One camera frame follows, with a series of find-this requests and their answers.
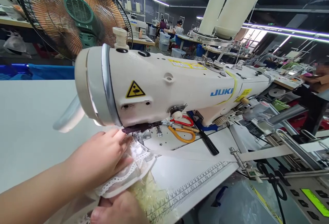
juki logo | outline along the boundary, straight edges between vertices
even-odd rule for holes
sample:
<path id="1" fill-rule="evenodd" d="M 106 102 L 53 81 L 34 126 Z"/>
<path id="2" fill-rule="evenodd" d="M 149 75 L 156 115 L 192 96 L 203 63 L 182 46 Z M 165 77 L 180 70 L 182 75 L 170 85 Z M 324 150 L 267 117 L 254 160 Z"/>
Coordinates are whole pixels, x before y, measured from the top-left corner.
<path id="1" fill-rule="evenodd" d="M 226 94 L 232 94 L 233 88 L 229 89 L 217 89 L 215 92 L 212 92 L 210 96 L 220 96 L 220 95 L 226 95 Z"/>

yellow warning label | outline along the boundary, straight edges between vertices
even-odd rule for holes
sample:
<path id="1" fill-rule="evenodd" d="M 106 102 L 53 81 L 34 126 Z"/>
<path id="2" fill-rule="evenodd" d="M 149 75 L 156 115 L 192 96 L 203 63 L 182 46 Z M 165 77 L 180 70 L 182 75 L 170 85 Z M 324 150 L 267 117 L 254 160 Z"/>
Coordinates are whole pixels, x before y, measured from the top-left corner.
<path id="1" fill-rule="evenodd" d="M 327 207 L 321 203 L 321 201 L 314 195 L 314 193 L 310 189 L 301 190 L 323 216 L 329 217 L 329 210 L 327 209 Z"/>
<path id="2" fill-rule="evenodd" d="M 145 96 L 145 93 L 142 90 L 142 88 L 139 87 L 135 81 L 133 81 L 127 92 L 126 98 L 133 98 L 133 97 L 140 97 L 140 96 Z"/>
<path id="3" fill-rule="evenodd" d="M 200 69 L 200 70 L 207 70 L 204 66 L 198 64 L 198 63 L 187 63 L 182 61 L 174 61 L 171 59 L 168 59 L 174 66 L 183 67 L 183 68 L 190 68 L 190 69 Z"/>
<path id="4" fill-rule="evenodd" d="M 242 94 L 234 101 L 239 102 L 242 98 L 245 98 L 253 89 L 245 89 Z"/>

black handle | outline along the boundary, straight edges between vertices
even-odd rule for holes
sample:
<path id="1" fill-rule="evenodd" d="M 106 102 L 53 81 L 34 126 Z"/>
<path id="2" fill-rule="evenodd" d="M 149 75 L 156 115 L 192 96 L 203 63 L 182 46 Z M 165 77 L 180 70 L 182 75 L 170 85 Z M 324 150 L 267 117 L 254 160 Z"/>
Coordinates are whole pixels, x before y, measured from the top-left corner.
<path id="1" fill-rule="evenodd" d="M 210 153 L 212 155 L 218 155 L 219 151 L 216 148 L 216 146 L 212 143 L 210 138 L 203 131 L 200 131 L 199 135 L 200 135 L 202 141 L 205 143 L 206 147 L 209 149 Z"/>

electric fan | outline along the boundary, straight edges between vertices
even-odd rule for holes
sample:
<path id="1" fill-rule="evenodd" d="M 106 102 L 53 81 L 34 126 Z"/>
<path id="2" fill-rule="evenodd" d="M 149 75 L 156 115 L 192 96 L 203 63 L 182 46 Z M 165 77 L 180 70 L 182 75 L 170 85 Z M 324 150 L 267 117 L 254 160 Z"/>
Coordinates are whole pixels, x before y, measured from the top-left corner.
<path id="1" fill-rule="evenodd" d="M 83 48 L 114 48 L 113 27 L 133 35 L 129 20 L 118 0 L 20 0 L 28 21 L 40 37 L 65 58 L 75 60 Z"/>

ruler scale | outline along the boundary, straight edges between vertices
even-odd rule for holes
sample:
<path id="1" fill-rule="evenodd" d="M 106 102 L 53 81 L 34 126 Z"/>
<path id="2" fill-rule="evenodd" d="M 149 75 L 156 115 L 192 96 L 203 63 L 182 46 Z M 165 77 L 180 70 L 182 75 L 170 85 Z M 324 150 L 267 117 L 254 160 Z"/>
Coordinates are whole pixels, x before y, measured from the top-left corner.
<path id="1" fill-rule="evenodd" d="M 150 223 L 156 224 L 232 164 L 234 162 L 217 162 L 150 207 L 146 212 Z"/>

